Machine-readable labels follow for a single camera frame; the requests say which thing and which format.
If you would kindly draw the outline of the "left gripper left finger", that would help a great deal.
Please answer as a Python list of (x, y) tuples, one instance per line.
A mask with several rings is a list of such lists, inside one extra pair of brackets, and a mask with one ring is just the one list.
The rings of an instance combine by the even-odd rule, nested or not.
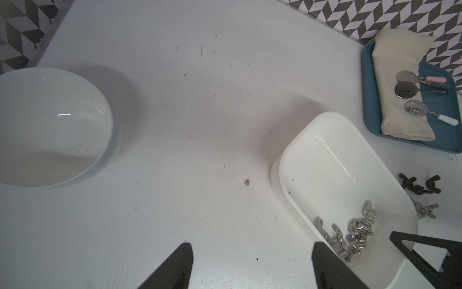
[(193, 268), (193, 249), (182, 243), (140, 286), (139, 289), (187, 289)]

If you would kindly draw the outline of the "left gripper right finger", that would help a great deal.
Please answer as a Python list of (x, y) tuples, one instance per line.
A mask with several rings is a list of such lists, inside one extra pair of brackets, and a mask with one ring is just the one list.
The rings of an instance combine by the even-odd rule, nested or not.
[(324, 242), (314, 243), (312, 263), (319, 289), (368, 288)]

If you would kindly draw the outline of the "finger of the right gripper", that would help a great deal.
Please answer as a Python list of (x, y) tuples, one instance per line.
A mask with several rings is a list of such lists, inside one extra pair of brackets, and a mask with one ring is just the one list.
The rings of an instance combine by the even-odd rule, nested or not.
[[(462, 287), (462, 244), (441, 238), (419, 236), (393, 231), (389, 237), (397, 249), (436, 289), (460, 289)], [(439, 269), (433, 268), (415, 250), (408, 249), (404, 241), (446, 249), (446, 255)]]

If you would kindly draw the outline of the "removed silver wing nuts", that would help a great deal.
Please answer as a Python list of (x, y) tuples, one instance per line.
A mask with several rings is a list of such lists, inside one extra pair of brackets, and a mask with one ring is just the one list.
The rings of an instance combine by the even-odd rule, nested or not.
[(415, 201), (414, 199), (412, 199), (412, 202), (414, 204), (418, 219), (422, 219), (424, 217), (429, 217), (431, 219), (437, 219), (433, 211), (434, 209), (439, 208), (439, 204), (432, 204), (432, 205), (424, 206), (422, 203)]

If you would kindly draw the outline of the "white storage box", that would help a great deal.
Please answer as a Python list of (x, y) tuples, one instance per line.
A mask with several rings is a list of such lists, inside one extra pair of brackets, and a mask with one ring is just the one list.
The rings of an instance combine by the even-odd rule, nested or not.
[(317, 218), (328, 234), (332, 225), (346, 233), (370, 201), (377, 212), (374, 234), (348, 266), (371, 289), (393, 287), (405, 256), (389, 237), (394, 231), (417, 233), (415, 207), (349, 119), (335, 112), (317, 116), (276, 159), (270, 179), (312, 242), (323, 240)]

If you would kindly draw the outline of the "black wing nut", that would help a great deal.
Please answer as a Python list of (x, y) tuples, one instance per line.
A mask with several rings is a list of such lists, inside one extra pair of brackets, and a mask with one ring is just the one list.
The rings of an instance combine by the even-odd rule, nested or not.
[(439, 175), (434, 175), (430, 179), (427, 179), (426, 187), (427, 187), (428, 191), (430, 191), (431, 193), (434, 193), (434, 194), (440, 194), (442, 190), (437, 188), (437, 186), (436, 186), (436, 182), (440, 181), (440, 180), (441, 180), (441, 177)]
[(408, 178), (404, 174), (400, 173), (398, 177), (402, 180), (401, 186), (403, 189), (410, 190), (415, 195), (423, 195), (427, 193), (427, 190), (421, 185), (414, 185), (414, 182), (417, 180), (416, 177)]

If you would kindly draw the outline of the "silver wing nut pile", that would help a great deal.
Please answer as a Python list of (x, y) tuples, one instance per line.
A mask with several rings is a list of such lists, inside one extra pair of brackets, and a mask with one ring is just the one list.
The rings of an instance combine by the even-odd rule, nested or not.
[(353, 256), (362, 254), (362, 249), (367, 247), (368, 237), (374, 235), (373, 225), (376, 218), (376, 209), (372, 202), (367, 200), (362, 207), (362, 217), (349, 221), (346, 234), (343, 234), (340, 227), (333, 223), (331, 228), (334, 231), (334, 236), (331, 237), (323, 228), (324, 222), (320, 217), (314, 220), (314, 225), (338, 257), (346, 263), (350, 263)]

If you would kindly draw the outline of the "teal tray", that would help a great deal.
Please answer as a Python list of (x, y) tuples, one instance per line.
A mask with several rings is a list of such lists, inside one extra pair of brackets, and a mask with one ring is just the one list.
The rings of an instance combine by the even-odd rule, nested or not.
[[(462, 152), (462, 125), (451, 126), (430, 116), (428, 123), (433, 129), (436, 139), (432, 142), (410, 141), (402, 138), (387, 136), (381, 133), (381, 107), (375, 72), (372, 61), (372, 52), (375, 43), (370, 42), (365, 45), (361, 53), (362, 67), (362, 92), (363, 92), (363, 120), (367, 129), (376, 136), (389, 138), (399, 142), (423, 146), (430, 149), (445, 151), (453, 154)], [(448, 95), (439, 93), (424, 93), (423, 102), (427, 107), (436, 113), (441, 113), (449, 117), (461, 120), (457, 95), (456, 84), (451, 74), (437, 66), (421, 61), (419, 63), (419, 74), (423, 76), (438, 76), (446, 78), (446, 84), (451, 86)]]

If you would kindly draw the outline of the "white round bowl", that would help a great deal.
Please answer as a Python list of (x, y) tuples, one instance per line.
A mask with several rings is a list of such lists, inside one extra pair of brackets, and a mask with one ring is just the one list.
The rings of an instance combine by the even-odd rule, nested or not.
[(1, 183), (44, 188), (89, 171), (106, 153), (114, 118), (103, 93), (61, 69), (1, 75)]

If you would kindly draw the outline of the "beige cloth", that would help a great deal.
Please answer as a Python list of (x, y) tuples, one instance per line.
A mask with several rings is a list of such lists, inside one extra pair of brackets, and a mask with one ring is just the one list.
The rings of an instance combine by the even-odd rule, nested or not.
[(375, 35), (372, 60), (380, 98), (382, 134), (411, 141), (432, 142), (436, 139), (427, 118), (406, 112), (404, 104), (407, 100), (395, 94), (398, 72), (418, 72), (419, 63), (435, 39), (399, 28), (384, 28)]

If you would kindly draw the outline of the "white handled spoon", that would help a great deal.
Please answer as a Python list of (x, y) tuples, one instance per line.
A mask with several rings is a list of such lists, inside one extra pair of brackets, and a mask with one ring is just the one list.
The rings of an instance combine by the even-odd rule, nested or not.
[(407, 101), (404, 104), (404, 109), (406, 112), (408, 112), (412, 116), (422, 117), (422, 116), (426, 116), (427, 114), (429, 114), (435, 117), (436, 119), (440, 120), (441, 122), (444, 122), (448, 125), (457, 126), (459, 124), (459, 121), (455, 118), (451, 118), (444, 114), (432, 112), (431, 110), (428, 109), (428, 107), (422, 101), (418, 101), (418, 100)]

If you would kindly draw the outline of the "dark handled spoon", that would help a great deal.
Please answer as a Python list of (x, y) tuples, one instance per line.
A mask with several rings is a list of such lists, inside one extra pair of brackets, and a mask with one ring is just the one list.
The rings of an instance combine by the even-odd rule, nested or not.
[(395, 94), (401, 99), (410, 99), (417, 95), (418, 92), (423, 93), (436, 93), (441, 95), (447, 95), (447, 90), (422, 90), (419, 89), (415, 84), (409, 82), (399, 82), (394, 88)]

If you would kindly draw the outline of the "pink handled spoon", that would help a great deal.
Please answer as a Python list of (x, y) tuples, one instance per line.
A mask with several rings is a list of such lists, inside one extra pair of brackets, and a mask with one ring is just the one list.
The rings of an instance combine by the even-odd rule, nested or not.
[(447, 79), (444, 77), (421, 77), (416, 75), (412, 71), (400, 71), (396, 75), (396, 79), (399, 82), (409, 82), (409, 83), (423, 83), (426, 85), (433, 85), (433, 84), (446, 84)]

